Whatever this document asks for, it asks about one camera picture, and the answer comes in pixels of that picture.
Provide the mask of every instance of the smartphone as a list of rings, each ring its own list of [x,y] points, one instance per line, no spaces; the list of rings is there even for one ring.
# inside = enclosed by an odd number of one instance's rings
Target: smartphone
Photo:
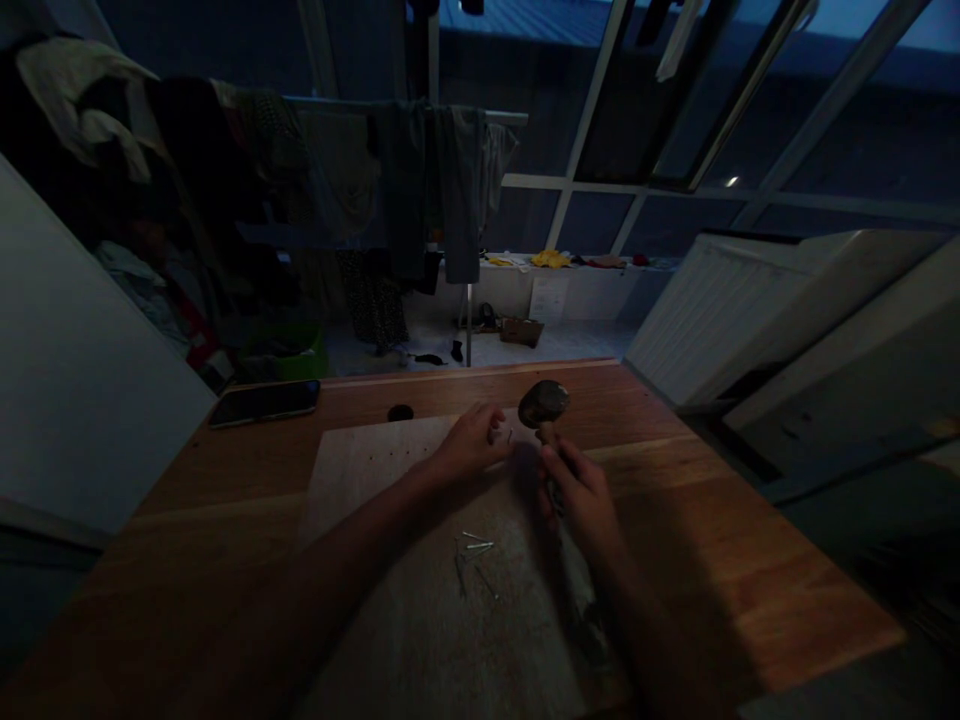
[[[319,380],[234,390],[220,399],[209,424],[217,429],[308,415],[317,409],[319,396]]]

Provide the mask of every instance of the hammer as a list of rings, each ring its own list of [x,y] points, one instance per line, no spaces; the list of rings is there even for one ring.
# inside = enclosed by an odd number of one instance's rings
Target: hammer
[[[520,422],[540,431],[541,442],[560,454],[553,423],[570,405],[570,394],[555,380],[541,380],[520,401],[517,415]],[[591,669],[597,672],[609,670],[610,651],[607,636],[600,624],[597,594],[590,578],[590,567],[580,553],[567,527],[563,509],[563,494],[556,481],[547,481],[547,494],[553,504],[560,526],[560,558],[563,562],[564,581],[569,599],[573,638]]]

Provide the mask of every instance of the wooden board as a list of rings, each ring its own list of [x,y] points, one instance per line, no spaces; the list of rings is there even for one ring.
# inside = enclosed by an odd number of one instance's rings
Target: wooden board
[[[298,717],[572,718],[628,700],[619,672],[592,674],[566,640],[549,548],[530,516],[533,443],[539,443],[516,411],[507,414],[503,431],[512,427],[514,442],[531,443],[529,453],[489,471],[479,496],[396,562],[344,633]],[[323,535],[429,456],[455,420],[325,433],[300,541]],[[496,543],[464,568],[465,598],[454,565],[454,538],[464,540],[463,531]]]
[[[573,398],[560,431],[607,471],[645,578],[713,666],[726,707],[900,643],[903,630],[616,360],[324,380],[312,415],[199,428],[0,688],[0,718],[144,717],[297,543],[321,435],[539,380]]]

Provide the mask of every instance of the building roof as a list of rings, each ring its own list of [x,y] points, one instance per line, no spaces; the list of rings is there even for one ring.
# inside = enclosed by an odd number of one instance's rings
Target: building roof
[[[609,15],[609,0],[486,0],[480,17],[440,2],[442,29],[587,47],[600,45]]]

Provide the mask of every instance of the yellow cloth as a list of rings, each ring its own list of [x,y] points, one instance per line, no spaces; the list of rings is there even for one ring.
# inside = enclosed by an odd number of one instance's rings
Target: yellow cloth
[[[552,267],[554,270],[557,270],[569,265],[570,258],[566,255],[561,255],[556,250],[541,250],[530,258],[530,262],[537,267]]]

